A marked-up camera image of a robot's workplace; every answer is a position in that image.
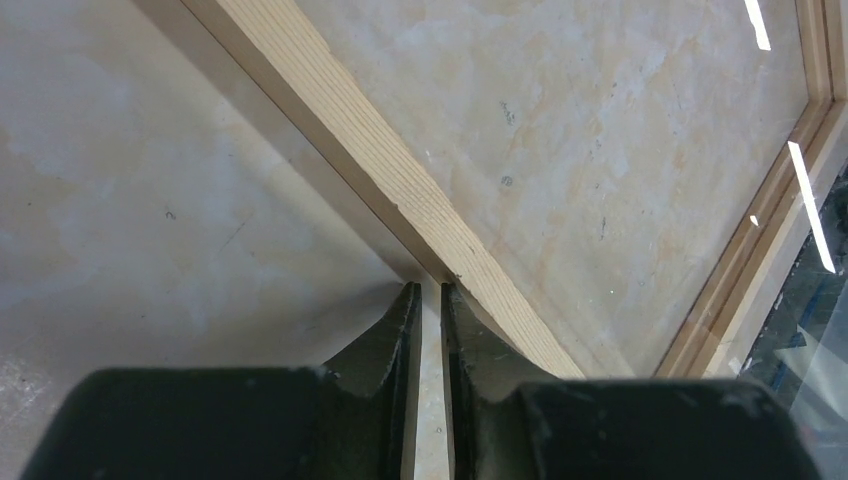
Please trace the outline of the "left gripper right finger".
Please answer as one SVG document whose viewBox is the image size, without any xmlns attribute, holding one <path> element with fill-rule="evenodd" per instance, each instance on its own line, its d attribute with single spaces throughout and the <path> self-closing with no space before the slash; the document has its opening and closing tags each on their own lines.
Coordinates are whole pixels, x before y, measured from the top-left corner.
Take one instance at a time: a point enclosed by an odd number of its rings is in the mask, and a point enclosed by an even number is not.
<svg viewBox="0 0 848 480">
<path fill-rule="evenodd" d="M 816 479 L 787 411 L 744 380 L 544 371 L 441 287 L 456 479 Z"/>
</svg>

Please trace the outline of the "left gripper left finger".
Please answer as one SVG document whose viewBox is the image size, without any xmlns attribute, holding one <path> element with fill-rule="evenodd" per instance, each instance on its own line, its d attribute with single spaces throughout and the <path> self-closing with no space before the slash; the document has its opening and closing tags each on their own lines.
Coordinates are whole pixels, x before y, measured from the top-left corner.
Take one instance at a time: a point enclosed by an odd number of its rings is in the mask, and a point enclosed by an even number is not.
<svg viewBox="0 0 848 480">
<path fill-rule="evenodd" d="M 112 368 L 66 397 L 26 479 L 406 479 L 422 289 L 318 366 Z"/>
</svg>

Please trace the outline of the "clear glass sheet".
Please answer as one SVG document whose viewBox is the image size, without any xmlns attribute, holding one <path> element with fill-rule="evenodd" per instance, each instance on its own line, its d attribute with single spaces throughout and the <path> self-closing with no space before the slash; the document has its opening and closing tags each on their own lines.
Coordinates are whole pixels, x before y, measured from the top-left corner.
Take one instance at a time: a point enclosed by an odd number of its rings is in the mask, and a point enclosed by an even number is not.
<svg viewBox="0 0 848 480">
<path fill-rule="evenodd" d="M 799 144 L 840 162 L 843 1 L 303 1 L 589 377 L 759 317 Z"/>
</svg>

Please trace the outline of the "wooden picture frame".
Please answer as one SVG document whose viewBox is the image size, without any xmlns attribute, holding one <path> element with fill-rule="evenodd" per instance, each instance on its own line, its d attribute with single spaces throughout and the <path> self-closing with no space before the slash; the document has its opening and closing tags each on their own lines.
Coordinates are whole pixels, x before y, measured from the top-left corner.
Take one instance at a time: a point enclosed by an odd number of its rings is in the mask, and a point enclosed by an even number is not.
<svg viewBox="0 0 848 480">
<path fill-rule="evenodd" d="M 402 137 L 364 96 L 300 8 L 303 1 L 191 1 L 189 11 L 324 156 L 356 194 L 439 280 L 455 281 L 486 323 L 532 361 L 560 376 L 586 376 L 533 311 L 481 241 L 453 210 L 448 197 L 417 161 Z M 811 167 L 804 149 L 808 190 L 822 202 L 847 155 L 847 100 L 836 109 L 840 162 Z M 799 173 L 792 196 L 781 196 L 787 237 L 796 245 L 785 257 L 762 258 L 779 271 L 758 302 L 759 317 L 711 325 L 697 356 L 669 353 L 655 375 L 730 376 L 740 371 L 804 241 L 811 207 L 801 196 Z"/>
</svg>

